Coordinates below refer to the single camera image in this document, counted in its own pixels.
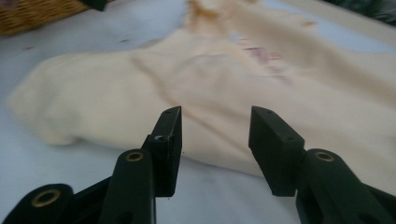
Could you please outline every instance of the stain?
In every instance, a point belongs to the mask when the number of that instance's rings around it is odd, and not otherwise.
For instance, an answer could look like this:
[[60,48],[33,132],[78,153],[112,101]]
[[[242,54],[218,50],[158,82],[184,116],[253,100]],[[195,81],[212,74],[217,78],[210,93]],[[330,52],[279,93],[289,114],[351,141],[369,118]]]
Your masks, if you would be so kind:
[[33,49],[34,47],[26,47],[23,50],[29,50],[29,49]]
[[306,21],[303,23],[303,27],[315,27],[317,26],[317,23],[315,21]]

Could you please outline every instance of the white fabric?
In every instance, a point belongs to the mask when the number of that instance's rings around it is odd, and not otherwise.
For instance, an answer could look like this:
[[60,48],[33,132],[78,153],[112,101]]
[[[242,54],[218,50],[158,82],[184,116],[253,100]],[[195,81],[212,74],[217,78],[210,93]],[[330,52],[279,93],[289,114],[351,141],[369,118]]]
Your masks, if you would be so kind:
[[258,175],[248,149],[258,105],[306,148],[339,154],[363,182],[396,194],[395,55],[337,49],[306,29],[314,22],[258,3],[190,3],[186,27],[151,46],[40,64],[11,96],[16,118],[49,144],[132,148],[161,111],[182,105],[184,156]]

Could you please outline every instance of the cream fabric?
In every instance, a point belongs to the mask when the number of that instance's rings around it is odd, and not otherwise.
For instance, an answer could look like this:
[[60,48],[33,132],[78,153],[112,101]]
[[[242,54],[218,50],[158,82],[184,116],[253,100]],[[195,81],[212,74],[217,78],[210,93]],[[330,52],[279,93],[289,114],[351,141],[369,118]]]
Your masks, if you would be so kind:
[[16,118],[48,144],[140,147],[160,113],[183,107],[183,155],[260,175],[250,108],[274,110],[358,177],[396,194],[396,56],[338,49],[315,23],[255,1],[190,1],[185,26],[124,52],[40,64],[13,92]]

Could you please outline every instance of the black clamp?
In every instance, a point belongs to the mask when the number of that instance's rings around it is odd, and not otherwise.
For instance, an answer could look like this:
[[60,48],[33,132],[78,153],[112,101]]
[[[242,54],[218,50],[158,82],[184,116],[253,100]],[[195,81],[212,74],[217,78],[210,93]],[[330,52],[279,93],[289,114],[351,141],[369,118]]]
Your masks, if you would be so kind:
[[304,224],[396,223],[396,198],[362,184],[344,161],[304,139],[274,111],[253,106],[248,145],[275,196],[293,197]]
[[141,149],[119,156],[113,176],[77,194],[65,184],[35,189],[4,223],[155,223],[155,197],[175,193],[181,145],[179,106],[161,114]]

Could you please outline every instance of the brass grommet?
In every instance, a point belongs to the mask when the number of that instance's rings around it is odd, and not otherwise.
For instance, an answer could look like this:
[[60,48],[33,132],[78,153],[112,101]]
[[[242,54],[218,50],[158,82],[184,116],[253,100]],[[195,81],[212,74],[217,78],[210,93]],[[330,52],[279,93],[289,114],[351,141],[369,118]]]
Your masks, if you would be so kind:
[[44,207],[50,203],[55,202],[61,197],[61,192],[58,189],[47,189],[37,194],[32,200],[33,207]]
[[315,156],[321,161],[334,161],[334,157],[326,152],[315,152]]
[[141,152],[131,152],[125,156],[127,161],[140,161],[143,159],[143,153]]

